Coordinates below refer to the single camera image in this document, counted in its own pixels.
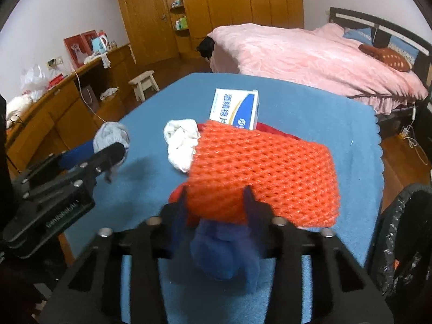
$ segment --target orange foam net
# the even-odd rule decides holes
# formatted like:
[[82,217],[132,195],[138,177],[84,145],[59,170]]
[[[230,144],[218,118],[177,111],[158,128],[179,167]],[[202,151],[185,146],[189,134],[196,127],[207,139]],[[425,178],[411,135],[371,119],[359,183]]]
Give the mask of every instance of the orange foam net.
[[208,121],[187,182],[187,207],[198,217],[243,224],[242,191],[296,226],[331,227],[340,205],[327,147]]

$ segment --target white stool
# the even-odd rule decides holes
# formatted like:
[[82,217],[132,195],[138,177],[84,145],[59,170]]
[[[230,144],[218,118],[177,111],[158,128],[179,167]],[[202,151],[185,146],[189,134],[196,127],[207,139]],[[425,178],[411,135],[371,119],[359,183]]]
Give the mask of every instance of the white stool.
[[129,82],[129,85],[134,86],[133,90],[135,91],[137,101],[141,100],[144,102],[146,100],[144,90],[152,86],[157,92],[159,91],[159,86],[156,84],[153,74],[155,74],[154,71],[146,71]]

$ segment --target pink blanket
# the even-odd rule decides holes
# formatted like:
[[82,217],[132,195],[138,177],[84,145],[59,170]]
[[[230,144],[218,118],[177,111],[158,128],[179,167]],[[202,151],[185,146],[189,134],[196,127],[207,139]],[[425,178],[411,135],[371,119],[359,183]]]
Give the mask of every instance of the pink blanket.
[[241,73],[317,87],[372,105],[389,114],[428,92],[414,72],[399,72],[359,51],[360,42],[342,38],[329,23],[314,31],[255,24],[219,27],[210,66],[213,72]]

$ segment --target bed headboard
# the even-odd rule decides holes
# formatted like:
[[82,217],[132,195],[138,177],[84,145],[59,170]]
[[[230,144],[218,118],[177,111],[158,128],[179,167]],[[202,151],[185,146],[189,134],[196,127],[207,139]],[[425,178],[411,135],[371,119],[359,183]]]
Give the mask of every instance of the bed headboard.
[[429,94],[431,94],[432,45],[426,40],[384,19],[344,8],[330,8],[330,23],[337,23],[341,27],[351,29],[371,27],[372,42],[375,47],[387,47],[390,42],[390,37],[394,35],[417,48],[420,52],[414,63],[413,71],[426,86]]

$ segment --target metal bolt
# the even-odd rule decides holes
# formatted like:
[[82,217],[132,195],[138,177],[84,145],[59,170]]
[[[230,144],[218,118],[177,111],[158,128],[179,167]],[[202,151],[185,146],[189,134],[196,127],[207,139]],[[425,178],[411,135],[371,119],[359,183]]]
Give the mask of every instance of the metal bolt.
[[274,225],[278,225],[278,226],[285,226],[288,222],[286,221],[285,218],[283,217],[273,217],[271,222]]
[[321,229],[321,235],[325,238],[332,238],[334,235],[336,235],[333,231],[333,229],[330,228],[323,228]]
[[112,235],[112,229],[111,228],[102,228],[102,229],[99,229],[98,235],[101,236],[101,237],[103,237],[103,238],[107,238],[107,237],[109,237],[109,236]]
[[80,187],[82,184],[83,184],[83,181],[82,181],[81,179],[80,179],[80,180],[77,180],[76,182],[73,183],[73,185],[74,185],[75,187]]
[[149,226],[162,224],[162,218],[161,217],[150,217],[146,220],[146,224]]

